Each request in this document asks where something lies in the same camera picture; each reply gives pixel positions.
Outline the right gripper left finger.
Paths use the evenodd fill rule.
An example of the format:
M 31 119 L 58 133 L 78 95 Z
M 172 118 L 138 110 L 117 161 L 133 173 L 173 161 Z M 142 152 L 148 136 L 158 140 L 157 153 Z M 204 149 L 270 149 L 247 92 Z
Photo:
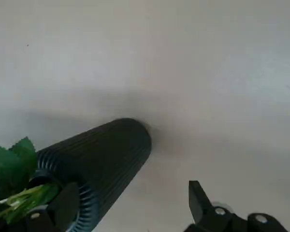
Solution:
M 79 188 L 69 183 L 61 191 L 44 185 L 50 191 L 38 198 L 40 192 L 26 198 L 15 207 L 0 203 L 0 232 L 66 232 L 79 212 Z

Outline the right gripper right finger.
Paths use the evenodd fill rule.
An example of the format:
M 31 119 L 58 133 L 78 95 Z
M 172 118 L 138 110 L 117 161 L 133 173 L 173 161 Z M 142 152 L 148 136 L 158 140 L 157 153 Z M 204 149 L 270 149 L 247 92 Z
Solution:
M 194 223 L 187 232 L 287 232 L 271 215 L 252 213 L 243 219 L 223 206 L 212 205 L 199 181 L 189 181 L 188 190 Z

